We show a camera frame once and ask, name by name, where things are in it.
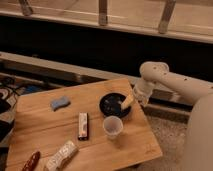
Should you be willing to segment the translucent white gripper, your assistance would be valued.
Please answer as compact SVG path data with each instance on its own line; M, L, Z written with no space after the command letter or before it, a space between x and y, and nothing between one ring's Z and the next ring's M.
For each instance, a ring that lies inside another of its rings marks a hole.
M145 107L149 102L149 99L153 93L154 88L155 88L154 83L146 81L144 79L140 79L137 81L137 83L133 88L133 95L135 99L139 102L139 104ZM134 102L133 95L129 94L125 98L125 100L121 103L122 110L127 109Z

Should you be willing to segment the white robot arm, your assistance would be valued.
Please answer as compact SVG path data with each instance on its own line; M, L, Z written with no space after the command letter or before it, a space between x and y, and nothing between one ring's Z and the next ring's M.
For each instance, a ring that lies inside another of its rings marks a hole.
M170 72L164 62L144 62L140 66L140 75L121 109L129 107L134 99L146 106L157 84L177 92L193 105L181 171L213 171L213 82Z

